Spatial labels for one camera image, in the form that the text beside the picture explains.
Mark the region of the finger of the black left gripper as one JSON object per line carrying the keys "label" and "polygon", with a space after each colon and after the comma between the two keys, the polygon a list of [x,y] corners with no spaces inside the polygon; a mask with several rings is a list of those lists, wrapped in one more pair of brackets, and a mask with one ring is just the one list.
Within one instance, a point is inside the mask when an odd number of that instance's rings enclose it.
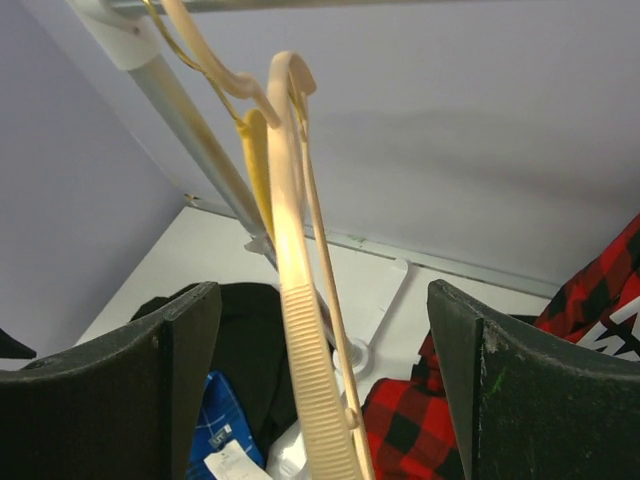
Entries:
{"label": "finger of the black left gripper", "polygon": [[0,330],[1,359],[34,359],[36,356],[33,349],[14,339],[3,329]]}

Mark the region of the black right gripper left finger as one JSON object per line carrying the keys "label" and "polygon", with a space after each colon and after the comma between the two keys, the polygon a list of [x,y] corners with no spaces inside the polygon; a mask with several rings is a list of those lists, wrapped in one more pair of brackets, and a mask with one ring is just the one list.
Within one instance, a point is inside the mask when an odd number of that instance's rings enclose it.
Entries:
{"label": "black right gripper left finger", "polygon": [[4,479],[183,479],[222,310],[202,282],[156,311],[1,373]]}

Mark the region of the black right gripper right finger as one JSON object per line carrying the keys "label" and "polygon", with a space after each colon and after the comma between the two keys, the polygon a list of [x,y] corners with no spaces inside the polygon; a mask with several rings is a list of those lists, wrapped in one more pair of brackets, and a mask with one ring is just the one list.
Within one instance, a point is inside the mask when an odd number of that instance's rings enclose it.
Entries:
{"label": "black right gripper right finger", "polygon": [[426,307],[466,478],[638,478],[638,364],[444,280],[428,285]]}

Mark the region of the blue plaid shirt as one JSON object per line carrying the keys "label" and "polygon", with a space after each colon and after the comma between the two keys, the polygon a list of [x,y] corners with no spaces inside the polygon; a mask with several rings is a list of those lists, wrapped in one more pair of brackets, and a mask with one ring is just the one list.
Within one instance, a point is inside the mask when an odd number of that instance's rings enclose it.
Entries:
{"label": "blue plaid shirt", "polygon": [[187,479],[214,479],[204,459],[237,441],[259,467],[265,460],[250,431],[246,415],[226,377],[219,371],[207,375],[194,431]]}

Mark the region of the beige plastic hanger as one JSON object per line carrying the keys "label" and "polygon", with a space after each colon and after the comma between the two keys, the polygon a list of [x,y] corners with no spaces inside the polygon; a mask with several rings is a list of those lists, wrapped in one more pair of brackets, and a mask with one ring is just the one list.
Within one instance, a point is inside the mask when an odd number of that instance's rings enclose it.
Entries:
{"label": "beige plastic hanger", "polygon": [[267,128],[274,250],[300,430],[314,479],[375,476],[337,298],[309,145],[316,82],[296,52],[276,54],[267,86],[215,56],[181,1],[162,4],[208,78],[252,99]]}

